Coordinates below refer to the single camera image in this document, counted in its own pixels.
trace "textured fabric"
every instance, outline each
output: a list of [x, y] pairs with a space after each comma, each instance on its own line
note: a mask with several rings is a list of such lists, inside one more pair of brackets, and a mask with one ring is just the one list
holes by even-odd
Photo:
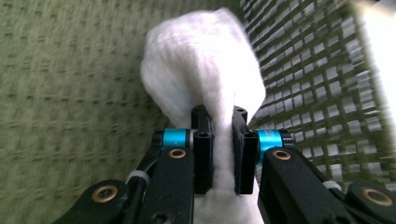
[[191, 109], [197, 105], [213, 119], [213, 189], [195, 197], [194, 223], [262, 223], [257, 183], [252, 195], [234, 193], [233, 107], [245, 108], [249, 121], [265, 96], [240, 21], [223, 8], [161, 23], [148, 33], [141, 77], [176, 127], [191, 127]]
[[363, 180], [396, 190], [395, 133], [351, 1], [251, 0], [242, 8], [267, 89], [252, 123], [287, 129], [343, 190]]
[[170, 127], [139, 77], [154, 25], [235, 1], [0, 4], [0, 223], [51, 223], [88, 186], [124, 180]]

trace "woven mesh panel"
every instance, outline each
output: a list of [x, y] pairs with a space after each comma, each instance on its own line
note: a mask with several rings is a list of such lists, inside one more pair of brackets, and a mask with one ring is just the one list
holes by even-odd
[[285, 128], [344, 189], [366, 180], [396, 189], [389, 127], [353, 7], [332, 0], [244, 1], [267, 97], [254, 125]]
[[237, 1], [6, 0], [0, 5], [0, 223], [50, 223], [123, 180], [168, 120], [139, 67], [154, 25]]

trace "grid pattern mesh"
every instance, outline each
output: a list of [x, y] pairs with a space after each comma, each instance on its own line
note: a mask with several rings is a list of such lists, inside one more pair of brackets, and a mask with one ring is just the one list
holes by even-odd
[[396, 189], [395, 152], [353, 6], [333, 0], [242, 1], [267, 97], [254, 126], [285, 128], [344, 189]]

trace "white cloth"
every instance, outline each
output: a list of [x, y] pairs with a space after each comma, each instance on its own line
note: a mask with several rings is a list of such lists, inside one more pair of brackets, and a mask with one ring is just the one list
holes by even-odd
[[178, 128], [190, 128], [191, 109], [205, 105], [215, 129], [213, 189], [195, 195], [194, 223], [262, 223], [252, 195], [235, 195], [233, 106], [248, 120], [265, 97], [260, 69], [240, 21], [227, 8], [164, 21], [147, 36], [141, 79]]

